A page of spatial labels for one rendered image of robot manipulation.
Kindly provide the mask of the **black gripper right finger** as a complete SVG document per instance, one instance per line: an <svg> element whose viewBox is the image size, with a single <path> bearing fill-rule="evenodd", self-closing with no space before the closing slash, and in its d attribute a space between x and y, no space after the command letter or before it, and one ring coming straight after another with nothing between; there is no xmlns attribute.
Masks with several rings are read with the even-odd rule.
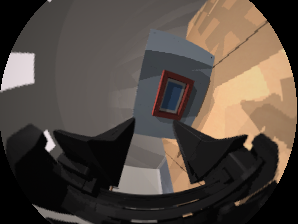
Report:
<svg viewBox="0 0 298 224"><path fill-rule="evenodd" d="M235 147L245 144L247 139L246 135L238 135L217 140L181 123L180 120L173 120L172 128L192 185L204 181L206 173L216 167L227 151L233 151Z"/></svg>

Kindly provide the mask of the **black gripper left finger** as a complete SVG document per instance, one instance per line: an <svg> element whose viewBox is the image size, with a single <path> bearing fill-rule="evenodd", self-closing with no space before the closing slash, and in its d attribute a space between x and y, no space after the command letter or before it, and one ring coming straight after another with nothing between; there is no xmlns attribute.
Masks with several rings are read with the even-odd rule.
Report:
<svg viewBox="0 0 298 224"><path fill-rule="evenodd" d="M98 171L109 180L110 186L117 188L124 171L126 156L130 147L130 140L136 127L136 119L122 121L117 127L98 136L74 135L67 131L53 131L56 143L59 143L63 152L72 153L74 156L92 161Z"/></svg>

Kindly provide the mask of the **red picture frame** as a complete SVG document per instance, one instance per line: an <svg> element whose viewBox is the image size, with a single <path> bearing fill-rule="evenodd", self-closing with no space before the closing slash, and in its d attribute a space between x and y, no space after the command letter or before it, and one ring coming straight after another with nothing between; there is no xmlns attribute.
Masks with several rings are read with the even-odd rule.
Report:
<svg viewBox="0 0 298 224"><path fill-rule="evenodd" d="M181 120L182 113L188 105L190 92L193 91L193 83L194 81L189 77L164 69L161 73L156 100L154 100L152 116Z"/></svg>

